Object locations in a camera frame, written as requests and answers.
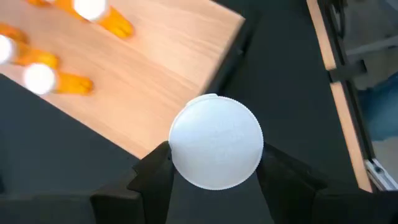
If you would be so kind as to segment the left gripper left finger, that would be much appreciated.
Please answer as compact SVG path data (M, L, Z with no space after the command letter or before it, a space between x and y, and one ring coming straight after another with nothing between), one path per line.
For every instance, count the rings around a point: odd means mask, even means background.
M127 189L140 193L146 224L165 224L175 174L169 143L162 142L133 169L136 176Z

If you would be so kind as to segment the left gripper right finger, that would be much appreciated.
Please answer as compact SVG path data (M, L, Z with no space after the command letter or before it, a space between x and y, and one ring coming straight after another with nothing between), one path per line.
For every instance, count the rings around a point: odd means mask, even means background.
M313 201L326 177L270 144L256 169L262 194L275 224L311 224Z

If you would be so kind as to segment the large orange pill bottle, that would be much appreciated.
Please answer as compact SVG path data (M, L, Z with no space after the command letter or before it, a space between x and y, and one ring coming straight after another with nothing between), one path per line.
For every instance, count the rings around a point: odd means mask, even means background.
M242 184L264 150L262 129L251 110L215 93L185 105L170 127L168 143L178 173L206 190Z
M29 43L29 38L25 32L3 22L0 22L0 34L5 35L16 42L22 42L24 44Z

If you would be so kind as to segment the silver aluminium extrusion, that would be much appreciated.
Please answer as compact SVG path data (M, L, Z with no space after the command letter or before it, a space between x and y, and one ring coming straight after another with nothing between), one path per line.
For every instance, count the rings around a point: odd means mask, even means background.
M377 159L364 161L368 177L381 191L397 191L398 183L389 175Z

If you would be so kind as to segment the blue fabric object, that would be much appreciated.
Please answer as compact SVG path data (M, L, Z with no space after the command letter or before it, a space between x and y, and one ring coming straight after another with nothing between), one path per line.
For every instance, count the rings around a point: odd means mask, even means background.
M398 136L398 72L365 90L358 90L363 118L372 141Z

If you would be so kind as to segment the black metal table frame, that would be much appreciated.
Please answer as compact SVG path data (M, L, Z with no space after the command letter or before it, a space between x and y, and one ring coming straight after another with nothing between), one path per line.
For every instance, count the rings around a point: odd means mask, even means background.
M371 160L370 142L359 110L353 79L366 74L363 60L350 62L343 39L348 31L346 0L306 0L315 28L323 64L330 81L343 137L358 187L373 192L366 163Z

